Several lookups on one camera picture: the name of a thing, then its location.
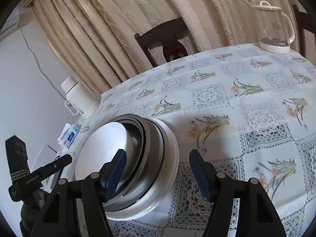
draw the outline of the bottle handle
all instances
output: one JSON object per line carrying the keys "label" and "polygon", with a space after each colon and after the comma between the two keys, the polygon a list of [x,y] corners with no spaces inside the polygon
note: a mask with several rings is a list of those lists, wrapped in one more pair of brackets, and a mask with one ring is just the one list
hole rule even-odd
{"label": "bottle handle", "polygon": [[294,27],[293,27],[293,24],[289,18],[288,15],[286,15],[285,13],[282,13],[283,16],[285,16],[285,18],[287,19],[288,23],[289,23],[289,26],[290,26],[290,44],[294,41],[295,39],[295,31],[294,31]]}
{"label": "bottle handle", "polygon": [[79,113],[79,111],[76,110],[76,108],[75,108],[75,110],[77,111],[77,113],[74,114],[74,113],[70,110],[70,108],[67,107],[66,102],[69,102],[69,100],[66,100],[66,101],[65,101],[65,107],[70,111],[70,113],[71,113],[72,115],[74,115],[74,116],[77,115],[77,114]]}

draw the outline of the beige curtain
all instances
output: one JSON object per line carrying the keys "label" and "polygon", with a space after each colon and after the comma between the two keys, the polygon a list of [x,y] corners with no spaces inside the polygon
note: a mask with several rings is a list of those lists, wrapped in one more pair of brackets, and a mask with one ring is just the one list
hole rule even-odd
{"label": "beige curtain", "polygon": [[[25,0],[54,52],[93,91],[109,88],[151,68],[134,39],[182,17],[188,31],[178,36],[188,54],[257,42],[250,4],[261,0]],[[267,0],[293,21],[288,0]],[[297,41],[292,48],[297,50]],[[161,44],[151,52],[165,63]]]}

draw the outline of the tablecloth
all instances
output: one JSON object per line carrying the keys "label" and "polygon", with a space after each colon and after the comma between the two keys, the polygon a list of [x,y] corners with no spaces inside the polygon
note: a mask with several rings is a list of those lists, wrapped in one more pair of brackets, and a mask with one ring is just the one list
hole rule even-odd
{"label": "tablecloth", "polygon": [[[268,53],[257,44],[187,56],[135,76],[102,94],[97,111],[79,119],[69,150],[74,179],[87,138],[115,116],[135,113],[165,122],[175,134],[180,164],[174,187],[145,217],[111,221],[114,236],[201,236],[212,210],[198,189],[189,152],[234,179],[257,177],[288,236],[303,234],[316,209],[316,67],[291,50]],[[229,235],[234,236],[239,200]]]}

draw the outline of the screw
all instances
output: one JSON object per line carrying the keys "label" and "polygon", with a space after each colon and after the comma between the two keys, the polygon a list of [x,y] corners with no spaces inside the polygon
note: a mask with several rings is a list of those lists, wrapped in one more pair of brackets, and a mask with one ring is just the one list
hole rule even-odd
{"label": "screw", "polygon": [[65,184],[67,182],[67,180],[65,179],[65,178],[61,178],[59,181],[58,181],[58,183],[60,184],[60,185],[63,185],[63,184]]}
{"label": "screw", "polygon": [[258,183],[258,179],[257,178],[251,178],[250,182],[253,184],[257,184]]}
{"label": "screw", "polygon": [[223,173],[223,172],[218,172],[216,175],[217,175],[218,178],[224,178],[225,177],[225,173]]}
{"label": "screw", "polygon": [[96,178],[99,177],[99,175],[100,175],[99,173],[94,172],[94,173],[92,173],[92,174],[90,175],[90,177],[93,178],[93,179],[96,179]]}

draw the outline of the wet wipes package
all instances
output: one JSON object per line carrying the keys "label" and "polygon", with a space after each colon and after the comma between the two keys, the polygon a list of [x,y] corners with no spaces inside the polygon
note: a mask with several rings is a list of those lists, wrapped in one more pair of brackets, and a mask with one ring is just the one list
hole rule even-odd
{"label": "wet wipes package", "polygon": [[76,125],[70,125],[66,123],[61,135],[58,137],[57,141],[61,147],[69,149],[70,145],[74,141],[75,137],[79,133],[79,128]]}

